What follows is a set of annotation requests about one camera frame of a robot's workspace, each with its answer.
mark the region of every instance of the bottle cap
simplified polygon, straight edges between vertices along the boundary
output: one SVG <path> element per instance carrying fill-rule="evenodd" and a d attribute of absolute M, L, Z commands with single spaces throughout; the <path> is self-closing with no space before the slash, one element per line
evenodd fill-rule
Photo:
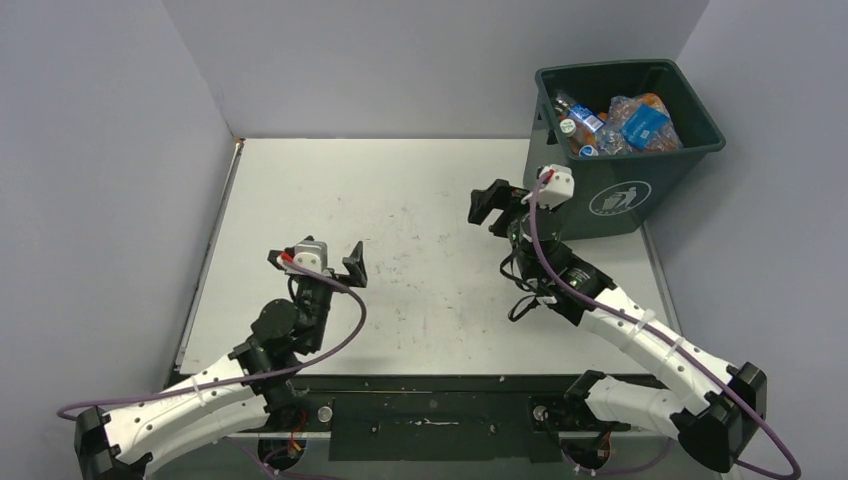
<path fill-rule="evenodd" d="M 566 118 L 559 122 L 559 129 L 562 130 L 562 133 L 564 133 L 566 137 L 570 137 L 577 131 L 577 123 L 570 118 Z"/>
<path fill-rule="evenodd" d="M 580 148 L 578 155 L 581 157 L 597 157 L 598 149 L 591 145 L 584 145 Z"/>

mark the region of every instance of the robotic arm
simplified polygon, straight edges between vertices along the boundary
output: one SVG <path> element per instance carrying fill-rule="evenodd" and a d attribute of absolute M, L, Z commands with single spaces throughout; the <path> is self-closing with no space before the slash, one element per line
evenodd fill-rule
<path fill-rule="evenodd" d="M 714 357 L 655 319 L 654 312 L 634 302 L 613 280 L 574 255 L 560 239 L 557 207 L 571 198 L 574 179 L 566 167 L 540 169 L 547 183 L 539 191 L 536 212 L 537 238 L 559 278 L 577 292 L 637 319 L 637 324 L 587 303 L 559 288 L 543 269 L 532 244 L 528 190 L 496 180 L 486 190 L 471 193 L 469 223 L 480 225 L 492 212 L 502 213 L 489 227 L 497 237 L 509 240 L 512 253 L 501 264 L 501 274 L 520 289 L 531 292 L 528 310 L 546 305 L 578 328 L 599 335 L 653 374 L 666 389 L 648 388 L 618 381 L 601 372 L 587 371 L 566 392 L 575 408 L 588 409 L 598 420 L 622 422 L 676 439 L 695 460 L 718 472 L 728 472 L 757 431 L 756 423 L 704 373 L 681 355 L 694 355 L 713 375 L 765 418 L 766 376 L 746 363 L 737 368 Z M 504 267 L 515 262 L 519 275 Z M 673 341 L 669 346 L 656 332 Z"/>
<path fill-rule="evenodd" d="M 292 301 L 269 302 L 244 343 L 163 392 L 192 389 L 191 393 L 109 411 L 94 407 L 77 417 L 74 449 L 84 479 L 140 480 L 173 458 L 228 434 L 291 422 L 299 410 L 298 395 L 288 382 L 294 371 L 258 382 L 238 381 L 296 367 L 301 362 L 295 354 L 321 349 L 333 287 L 288 265 L 349 287 L 365 287 L 368 277 L 362 242 L 342 260 L 347 275 L 327 266 L 327 245 L 312 237 L 293 248 L 272 250 L 268 260 L 297 283 Z M 210 382 L 223 384 L 198 388 Z"/>

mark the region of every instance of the dark green plastic bin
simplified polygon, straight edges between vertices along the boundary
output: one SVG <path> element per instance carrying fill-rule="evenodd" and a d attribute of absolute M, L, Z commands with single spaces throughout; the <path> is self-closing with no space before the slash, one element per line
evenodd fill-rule
<path fill-rule="evenodd" d="M 541 166 L 557 164 L 571 168 L 574 198 L 558 210 L 563 220 L 564 240 L 607 237 L 636 230 L 704 155 L 724 148 L 721 131 L 671 60 L 544 68 L 536 72 L 536 84 L 539 98 L 524 186 L 533 188 Z M 559 91 L 565 91 L 596 114 L 607 111 L 610 99 L 616 95 L 635 97 L 655 93 L 671 114 L 684 148 L 672 152 L 578 157 L 571 153 L 551 103 Z"/>

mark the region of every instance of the white cable clip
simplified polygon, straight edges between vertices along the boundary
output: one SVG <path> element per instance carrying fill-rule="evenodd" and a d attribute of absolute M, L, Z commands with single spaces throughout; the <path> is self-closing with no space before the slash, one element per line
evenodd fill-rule
<path fill-rule="evenodd" d="M 684 340 L 683 337 L 677 337 L 677 340 L 674 341 L 674 345 L 672 345 L 671 348 L 668 350 L 668 353 L 665 354 L 665 358 L 663 358 L 663 365 L 668 363 L 668 359 L 670 359 L 671 356 L 674 355 L 674 352 L 677 350 L 677 348 L 685 341 L 686 340 Z"/>
<path fill-rule="evenodd" d="M 203 394 L 200 393 L 200 388 L 197 387 L 197 379 L 194 376 L 191 378 L 191 386 L 194 388 L 194 393 L 197 395 L 197 399 L 200 400 L 200 408 L 206 407 L 206 400 L 203 399 Z"/>
<path fill-rule="evenodd" d="M 654 313 L 654 311 L 651 309 L 645 310 L 645 314 L 642 315 L 642 319 L 639 320 L 639 323 L 637 323 L 636 326 L 630 330 L 630 333 L 627 334 L 627 338 L 625 339 L 624 344 L 627 345 L 628 343 L 632 342 L 633 339 L 636 338 L 636 335 L 639 335 L 639 332 L 641 332 L 642 329 L 645 328 L 645 324 L 653 320 L 656 315 L 657 314 Z"/>

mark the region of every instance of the bin rim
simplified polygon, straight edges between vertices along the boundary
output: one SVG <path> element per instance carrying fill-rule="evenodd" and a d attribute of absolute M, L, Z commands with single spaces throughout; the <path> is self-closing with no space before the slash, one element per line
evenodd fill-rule
<path fill-rule="evenodd" d="M 552 119 L 556 118 L 556 112 L 554 112 L 553 103 L 550 100 L 551 95 L 550 95 L 550 92 L 548 92 L 547 87 L 545 86 L 545 82 L 542 80 L 542 75 L 544 75 L 547 72 L 563 70 L 563 69 L 570 69 L 570 68 L 598 67 L 598 66 L 607 66 L 607 65 L 621 65 L 621 64 L 628 64 L 628 63 L 665 64 L 669 68 L 674 70 L 677 73 L 677 75 L 683 80 L 683 86 L 686 88 L 686 90 L 689 91 L 692 98 L 695 100 L 695 104 L 698 106 L 698 108 L 703 113 L 704 118 L 706 118 L 709 126 L 713 129 L 713 131 L 716 132 L 716 134 L 718 136 L 718 142 L 711 143 L 709 145 L 701 145 L 699 147 L 683 147 L 680 150 L 671 150 L 671 151 L 668 151 L 668 152 L 648 152 L 648 155 L 650 155 L 651 157 L 665 157 L 665 156 L 673 156 L 675 154 L 679 155 L 680 152 L 707 154 L 707 153 L 718 152 L 718 151 L 722 150 L 725 147 L 725 145 L 727 145 L 727 141 L 724 138 L 724 134 L 721 132 L 721 129 L 718 128 L 718 125 L 716 125 L 715 121 L 713 121 L 713 117 L 712 117 L 712 115 L 710 115 L 710 112 L 704 107 L 704 104 L 701 102 L 701 98 L 698 96 L 698 94 L 695 92 L 695 89 L 692 88 L 692 85 L 689 83 L 689 79 L 686 78 L 686 76 L 683 74 L 683 71 L 680 70 L 679 66 L 677 66 L 677 63 L 675 63 L 674 60 L 671 60 L 671 59 L 668 59 L 668 58 L 612 60 L 612 61 L 606 61 L 606 62 L 573 63 L 573 64 L 567 64 L 567 65 L 560 65 L 560 66 L 556 66 L 556 67 L 545 67 L 545 68 L 540 68 L 539 70 L 536 70 L 536 74 L 535 74 L 536 86 L 539 88 L 539 92 L 541 92 L 543 94 L 543 95 L 541 95 L 541 97 L 542 97 L 542 99 L 544 99 L 544 102 L 543 102 L 544 104 L 542 105 L 542 111 L 544 112 L 544 115 L 545 115 L 544 120 L 547 121 L 547 124 L 554 131 L 554 134 L 556 135 L 556 138 L 557 138 L 557 142 L 560 145 L 566 145 L 568 143 L 568 139 L 563 137 L 563 134 L 560 131 L 560 129 L 554 128 L 554 123 L 553 123 Z M 636 153 L 636 154 L 630 154 L 630 155 L 599 155 L 597 157 L 580 157 L 580 156 L 577 156 L 577 155 L 574 155 L 573 153 L 571 153 L 570 149 L 563 148 L 563 151 L 565 152 L 565 156 L 569 161 L 577 161 L 577 162 L 584 162 L 584 161 L 585 162 L 597 162 L 599 159 L 603 159 L 603 160 L 606 160 L 606 161 L 611 161 L 611 160 L 615 160 L 615 161 L 628 161 L 628 160 L 638 161 L 644 155 L 644 154 L 641 154 L 641 153 Z"/>

